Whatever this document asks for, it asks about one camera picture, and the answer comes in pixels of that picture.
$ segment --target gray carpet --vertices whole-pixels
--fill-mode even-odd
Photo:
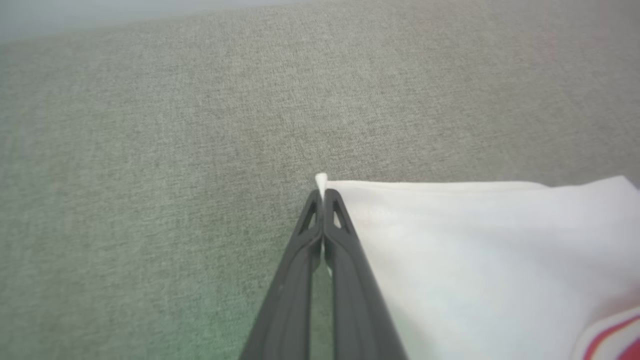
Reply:
[[[638,183],[639,10],[345,0],[1,46],[0,357],[237,357],[321,170]]]

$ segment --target white towel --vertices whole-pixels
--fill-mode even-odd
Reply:
[[[640,306],[640,194],[624,177],[326,185],[411,359],[583,359],[589,325]]]

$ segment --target red stripe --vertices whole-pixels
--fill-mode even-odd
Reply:
[[[640,360],[640,340],[635,340],[618,360]]]
[[[589,344],[589,347],[587,348],[587,352],[584,354],[584,360],[593,360],[593,354],[595,354],[596,350],[598,350],[598,347],[600,346],[600,344],[602,344],[602,342],[605,339],[607,339],[610,335],[614,334],[616,331],[624,328],[625,326],[629,325],[630,323],[638,319],[640,319],[640,315],[635,316],[625,322],[619,323],[618,325],[614,325],[608,328],[607,330],[601,332],[600,334],[598,334],[598,336],[593,338],[593,341]]]

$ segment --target gray fabric surface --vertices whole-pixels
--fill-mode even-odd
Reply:
[[[0,47],[0,357],[237,357],[318,171],[637,183],[638,10],[318,2]]]

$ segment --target white cloth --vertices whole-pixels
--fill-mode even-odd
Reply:
[[[640,194],[624,177],[326,185],[411,359],[569,359],[589,324],[640,305]]]

